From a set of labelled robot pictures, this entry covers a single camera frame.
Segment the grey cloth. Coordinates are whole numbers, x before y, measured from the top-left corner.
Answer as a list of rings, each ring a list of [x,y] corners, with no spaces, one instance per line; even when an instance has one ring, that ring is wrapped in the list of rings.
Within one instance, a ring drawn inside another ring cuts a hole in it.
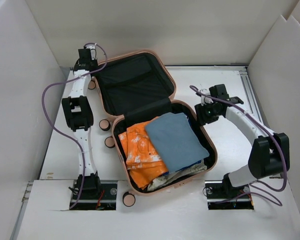
[[[184,113],[165,113],[148,123],[145,131],[170,173],[190,167],[210,156]]]

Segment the pink hard-shell suitcase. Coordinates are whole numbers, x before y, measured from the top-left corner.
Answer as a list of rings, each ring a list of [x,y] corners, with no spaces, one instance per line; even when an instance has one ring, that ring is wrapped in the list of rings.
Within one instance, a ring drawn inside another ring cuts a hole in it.
[[[154,191],[147,187],[139,188],[130,176],[126,166],[126,157],[119,134],[127,131],[134,124],[143,123],[166,113],[184,113],[196,120],[194,131],[200,144],[209,152],[204,160],[211,170],[218,159],[217,149],[202,125],[197,122],[196,111],[186,102],[175,99],[177,85],[165,68],[158,55],[150,50],[139,50],[102,61],[104,69],[93,74],[101,98],[102,106],[108,117],[99,122],[103,131],[111,131],[111,136],[104,141],[109,148],[116,148],[126,173],[130,189],[122,196],[126,207],[136,202],[136,195],[150,196],[170,187],[179,187],[202,175],[202,172],[183,176],[172,183]]]

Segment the orange white cloth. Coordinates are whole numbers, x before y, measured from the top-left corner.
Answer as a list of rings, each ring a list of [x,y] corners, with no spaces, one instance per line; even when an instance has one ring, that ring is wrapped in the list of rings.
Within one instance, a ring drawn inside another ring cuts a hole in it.
[[[155,178],[168,172],[146,132],[146,126],[150,122],[136,123],[118,135],[126,157],[126,169],[141,189],[145,189]]]

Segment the cream green printed cloth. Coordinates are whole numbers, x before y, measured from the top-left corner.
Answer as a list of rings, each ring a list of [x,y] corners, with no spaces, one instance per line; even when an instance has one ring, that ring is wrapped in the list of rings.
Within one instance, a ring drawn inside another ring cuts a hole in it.
[[[154,180],[147,186],[147,190],[149,192],[155,191],[161,187],[171,184],[172,182],[176,181],[177,179],[184,177],[184,176],[193,176],[203,171],[206,171],[208,167],[205,165],[204,161],[200,163],[194,164],[192,166],[186,167],[185,169],[168,173],[166,175],[161,175]]]

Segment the blue white red cloth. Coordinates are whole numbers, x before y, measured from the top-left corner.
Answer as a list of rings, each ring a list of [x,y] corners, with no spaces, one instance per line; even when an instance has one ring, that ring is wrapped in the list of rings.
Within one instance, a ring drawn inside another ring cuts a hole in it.
[[[195,131],[196,127],[197,127],[197,122],[196,120],[193,118],[192,115],[186,115],[186,119],[188,121],[188,124],[190,126],[190,128]]]

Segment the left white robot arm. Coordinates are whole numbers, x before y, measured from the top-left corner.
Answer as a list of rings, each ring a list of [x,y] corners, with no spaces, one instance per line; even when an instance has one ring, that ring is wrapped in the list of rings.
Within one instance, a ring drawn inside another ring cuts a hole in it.
[[[94,117],[87,98],[89,83],[92,79],[90,72],[98,67],[97,51],[94,46],[85,46],[78,50],[79,58],[73,67],[73,82],[68,97],[61,101],[67,126],[72,130],[74,139],[80,144],[79,176],[73,187],[74,200],[94,199],[101,194],[101,184],[95,166],[91,146],[91,127]]]

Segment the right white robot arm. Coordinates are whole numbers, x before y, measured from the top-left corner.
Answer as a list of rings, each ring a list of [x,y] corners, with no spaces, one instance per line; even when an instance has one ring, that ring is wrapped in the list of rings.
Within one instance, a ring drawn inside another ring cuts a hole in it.
[[[282,187],[272,187],[271,190],[282,192],[286,188],[290,168],[289,137],[266,127],[243,109],[241,105],[244,102],[238,96],[229,96],[224,84],[212,86],[208,90],[191,85],[190,89],[201,98],[201,102],[195,105],[200,125],[214,123],[222,116],[234,124],[251,144],[247,164],[224,175],[222,193],[232,199],[241,187],[251,186],[253,183],[268,187],[262,179],[277,174],[283,174]]]

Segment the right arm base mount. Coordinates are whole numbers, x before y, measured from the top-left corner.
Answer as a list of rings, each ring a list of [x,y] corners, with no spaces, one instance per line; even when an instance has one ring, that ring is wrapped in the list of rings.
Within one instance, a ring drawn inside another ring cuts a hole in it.
[[[248,185],[235,187],[228,192],[221,180],[206,180],[202,193],[206,196],[209,210],[254,210]]]

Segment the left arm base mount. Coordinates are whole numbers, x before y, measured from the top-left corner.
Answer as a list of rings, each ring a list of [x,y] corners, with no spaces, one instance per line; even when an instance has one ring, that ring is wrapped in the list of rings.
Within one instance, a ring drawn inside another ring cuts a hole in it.
[[[88,193],[82,191],[80,199],[77,200],[78,188],[72,188],[69,209],[71,211],[115,211],[117,206],[117,181],[101,181],[100,193]]]

